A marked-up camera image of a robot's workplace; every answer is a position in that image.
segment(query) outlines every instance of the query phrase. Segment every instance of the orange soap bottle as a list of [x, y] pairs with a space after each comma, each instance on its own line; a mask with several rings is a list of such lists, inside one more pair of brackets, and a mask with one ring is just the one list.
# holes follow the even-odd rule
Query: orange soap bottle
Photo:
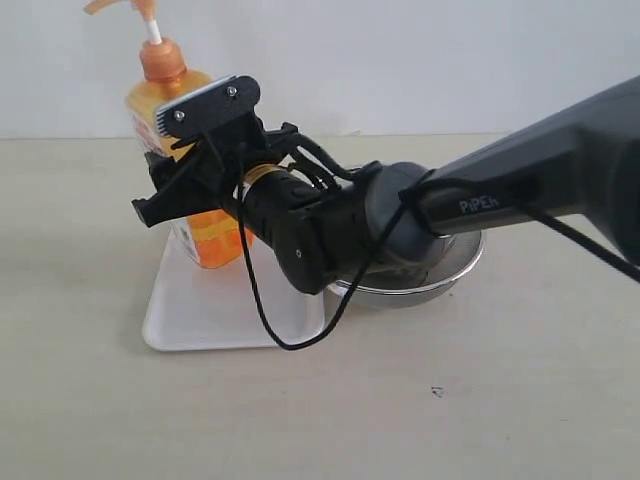
[[[125, 0], [94, 0], [85, 7], [85, 12], [94, 14], [121, 1]], [[188, 69], [180, 47], [160, 35], [154, 0], [130, 1], [140, 11], [148, 32], [148, 40], [140, 51], [146, 80], [136, 85], [126, 99], [135, 134], [145, 153], [152, 151], [180, 161], [189, 147], [171, 149], [177, 139], [162, 138], [157, 134], [155, 111], [161, 105], [211, 83], [211, 78]], [[203, 268], [221, 267], [242, 254], [238, 224], [222, 210], [172, 220], [171, 226], [191, 258]], [[253, 239], [249, 232], [247, 239]]]

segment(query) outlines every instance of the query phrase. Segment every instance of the orange liquid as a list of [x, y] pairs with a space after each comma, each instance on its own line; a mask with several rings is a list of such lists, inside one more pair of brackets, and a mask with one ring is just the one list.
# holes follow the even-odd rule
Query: orange liquid
[[[185, 74], [168, 83], [141, 82], [131, 91], [126, 103], [129, 109], [135, 112], [146, 127], [136, 122], [138, 138], [143, 137], [145, 148], [154, 145], [161, 149], [165, 156], [173, 156], [179, 161], [189, 150], [185, 147], [179, 150], [171, 150], [175, 138], [162, 138], [155, 134], [155, 110], [160, 105], [180, 97], [196, 88], [211, 83], [211, 78], [202, 72], [188, 70]], [[191, 239], [179, 236], [185, 242], [193, 242], [187, 245], [192, 258], [204, 268], [219, 268], [242, 254], [242, 244], [238, 232], [237, 222], [222, 210], [200, 213], [187, 217]], [[253, 235], [247, 231], [249, 244], [253, 241]]]

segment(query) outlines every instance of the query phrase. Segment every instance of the metal bowl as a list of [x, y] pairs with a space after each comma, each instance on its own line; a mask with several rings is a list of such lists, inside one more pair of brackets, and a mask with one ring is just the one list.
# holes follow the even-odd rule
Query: metal bowl
[[[406, 278], [401, 274], [395, 280], [389, 277], [388, 288], [367, 286], [365, 277], [353, 294], [352, 301], [367, 307], [395, 309], [415, 307], [439, 297], [475, 267], [484, 251], [484, 232], [455, 235], [453, 240], [444, 258], [428, 273], [424, 272], [419, 286], [396, 288], [394, 283], [406, 285]], [[350, 285], [345, 280], [338, 280], [329, 285], [328, 290], [343, 297]]]

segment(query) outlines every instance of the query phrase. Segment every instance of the white wall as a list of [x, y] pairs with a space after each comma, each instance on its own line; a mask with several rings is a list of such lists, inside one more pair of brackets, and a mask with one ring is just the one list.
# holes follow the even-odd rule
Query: white wall
[[[159, 0], [191, 66], [248, 73], [307, 132], [506, 131], [640, 74], [637, 0]], [[127, 4], [4, 2], [0, 137], [128, 136]]]

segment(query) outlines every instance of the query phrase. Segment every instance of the black cable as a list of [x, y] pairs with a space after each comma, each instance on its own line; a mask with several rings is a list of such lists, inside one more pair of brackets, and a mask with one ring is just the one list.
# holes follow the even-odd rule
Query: black cable
[[[405, 214], [405, 212], [409, 210], [409, 208], [414, 204], [414, 202], [417, 199], [419, 199], [422, 195], [424, 195], [428, 191], [443, 190], [448, 188], [461, 188], [461, 189], [465, 189], [470, 192], [473, 192], [475, 194], [487, 193], [487, 194], [492, 194], [497, 198], [501, 198], [503, 201], [507, 200], [509, 204], [513, 205], [514, 208], [517, 208], [522, 213], [529, 216], [531, 219], [542, 223], [543, 225], [551, 228], [557, 233], [560, 233], [561, 235], [574, 241], [575, 243], [577, 243], [578, 245], [580, 245], [581, 247], [583, 247], [584, 249], [586, 249], [596, 257], [600, 258], [602, 261], [604, 261], [611, 267], [625, 274], [632, 280], [635, 280], [636, 282], [640, 283], [640, 270], [638, 270], [636, 267], [631, 265], [629, 262], [627, 262], [623, 258], [610, 252], [609, 250], [604, 248], [602, 245], [598, 244], [594, 240], [587, 237], [585, 234], [579, 232], [573, 227], [570, 227], [566, 223], [561, 222], [560, 220], [557, 220], [556, 218], [552, 217], [546, 212], [535, 208], [531, 204], [522, 203], [513, 198], [505, 198], [505, 195], [493, 192], [490, 188], [487, 188], [486, 184], [482, 184], [478, 182], [472, 182], [472, 181], [461, 180], [461, 179], [428, 180], [428, 177], [431, 175], [431, 173], [433, 173], [433, 171], [426, 173], [422, 178], [420, 178], [414, 184], [413, 187], [410, 187], [400, 193], [400, 197], [402, 199], [402, 203], [400, 207], [396, 209], [395, 213], [387, 223], [382, 234], [380, 235], [378, 240], [375, 242], [375, 244], [367, 253], [367, 257], [365, 261], [362, 263], [362, 266], [360, 267], [355, 277], [353, 278], [353, 281], [349, 285], [349, 288], [347, 289], [347, 292], [342, 298], [333, 318], [331, 319], [331, 321], [328, 323], [328, 325], [322, 332], [320, 332], [315, 337], [300, 343], [290, 344], [282, 340], [273, 330], [273, 328], [269, 324], [269, 321], [266, 318], [264, 307], [262, 305], [262, 299], [260, 298], [258, 282], [256, 280], [255, 272], [253, 270], [253, 262], [251, 261], [251, 254], [250, 254], [249, 245], [247, 242], [247, 235], [244, 228], [244, 209], [242, 207], [242, 204], [239, 205], [238, 229], [240, 232], [242, 250], [244, 254], [245, 263], [247, 266], [247, 272], [249, 274], [249, 280], [251, 282], [251, 290], [253, 292], [253, 297], [256, 302], [256, 307], [258, 309], [258, 314], [260, 316], [262, 325], [264, 326], [265, 330], [267, 331], [271, 339], [280, 348], [288, 351], [302, 350], [304, 348], [308, 348], [315, 345], [316, 343], [322, 341], [323, 339], [325, 339], [331, 334], [331, 332], [338, 325], [338, 322], [342, 318], [349, 302], [351, 301], [353, 294], [355, 293], [356, 289], [358, 288], [358, 285], [366, 275], [369, 267], [371, 266], [373, 260], [375, 259], [382, 245], [387, 241], [387, 239], [389, 238], [389, 235], [391, 235], [395, 227], [398, 225], [398, 222], [400, 221], [402, 216]], [[243, 169], [243, 166], [240, 165], [240, 177], [238, 180], [238, 198], [240, 199], [243, 198], [243, 188], [244, 188], [243, 179], [244, 179], [244, 169]]]
[[331, 172], [322, 168], [322, 166], [315, 163], [297, 148], [292, 149], [289, 152], [289, 155], [291, 155], [291, 158], [293, 158], [302, 168], [322, 180], [329, 190], [335, 191], [340, 188], [336, 179], [331, 175]]
[[546, 227], [552, 229], [556, 233], [572, 240], [582, 248], [587, 250], [592, 255], [595, 255], [600, 260], [605, 262], [610, 267], [615, 268], [620, 273], [640, 283], [640, 270], [637, 267], [626, 261], [624, 258], [616, 255], [615, 253], [607, 250], [595, 240], [587, 237], [584, 233], [579, 232], [575, 228], [567, 225], [566, 223], [552, 217], [543, 210], [536, 208], [530, 203], [524, 203], [516, 200], [515, 198], [508, 196], [500, 191], [496, 191], [486, 183], [473, 182], [470, 180], [462, 180], [457, 178], [443, 178], [436, 180], [427, 180], [416, 184], [414, 187], [410, 187], [401, 195], [404, 201], [413, 202], [415, 199], [421, 197], [427, 192], [444, 190], [449, 188], [460, 188], [467, 190], [473, 194], [490, 194], [493, 197], [501, 200], [503, 205], [512, 205], [515, 209], [521, 211], [532, 220], [535, 220]]
[[353, 180], [355, 174], [346, 170], [338, 162], [336, 162], [331, 155], [329, 155], [324, 148], [311, 140], [306, 135], [296, 133], [291, 136], [291, 142], [297, 147], [304, 148], [307, 152], [313, 155], [327, 170], [333, 173], [336, 177], [340, 177], [344, 180]]
[[287, 165], [286, 169], [287, 172], [295, 171], [301, 173], [307, 180], [311, 182], [311, 185], [313, 185], [313, 187], [318, 190], [326, 190], [327, 188], [318, 177], [316, 177], [313, 173], [309, 172], [305, 167], [297, 162], [290, 163], [289, 165]]
[[[244, 196], [243, 180], [244, 180], [244, 167], [242, 166], [242, 164], [240, 164], [240, 178], [238, 181], [238, 198], [239, 199], [243, 198]], [[238, 206], [238, 215], [237, 215], [238, 230], [240, 232], [240, 240], [242, 242], [242, 252], [244, 254], [245, 263], [247, 265], [247, 273], [249, 274], [249, 281], [251, 282], [251, 290], [253, 292], [253, 298], [255, 299], [256, 307], [258, 309], [258, 315], [260, 316], [260, 320], [262, 322], [262, 325], [264, 326], [264, 329], [267, 331], [271, 339], [280, 348], [288, 351], [302, 350], [303, 348], [307, 348], [307, 347], [311, 347], [312, 345], [315, 345], [316, 343], [322, 341], [323, 339], [329, 336], [329, 334], [338, 325], [338, 322], [340, 321], [340, 319], [342, 318], [342, 315], [347, 309], [347, 306], [349, 304], [349, 301], [351, 300], [351, 297], [355, 293], [356, 289], [358, 288], [358, 285], [360, 284], [364, 276], [367, 274], [367, 270], [369, 270], [369, 267], [373, 263], [373, 260], [375, 259], [378, 251], [380, 250], [380, 247], [387, 241], [387, 239], [389, 238], [389, 235], [391, 235], [391, 232], [393, 232], [393, 229], [396, 227], [396, 225], [402, 218], [402, 215], [406, 211], [407, 211], [407, 206], [405, 204], [402, 204], [393, 214], [393, 217], [391, 217], [391, 219], [387, 223], [387, 226], [382, 231], [382, 234], [380, 235], [378, 240], [375, 242], [375, 244], [371, 247], [371, 249], [367, 253], [367, 257], [365, 261], [362, 263], [362, 266], [358, 270], [358, 273], [356, 273], [355, 277], [353, 278], [351, 285], [349, 285], [347, 292], [345, 293], [344, 297], [342, 297], [342, 301], [338, 305], [338, 308], [335, 314], [333, 315], [333, 318], [327, 324], [325, 329], [315, 337], [310, 338], [309, 340], [292, 344], [292, 343], [286, 343], [276, 334], [276, 332], [273, 331], [273, 328], [271, 328], [271, 325], [269, 324], [269, 321], [267, 320], [267, 317], [264, 313], [264, 307], [262, 305], [262, 299], [260, 298], [260, 292], [258, 289], [258, 282], [256, 280], [255, 272], [253, 270], [253, 262], [251, 261], [251, 253], [249, 252], [247, 234], [244, 229], [244, 208], [242, 206], [242, 202], [240, 201], [240, 205]]]

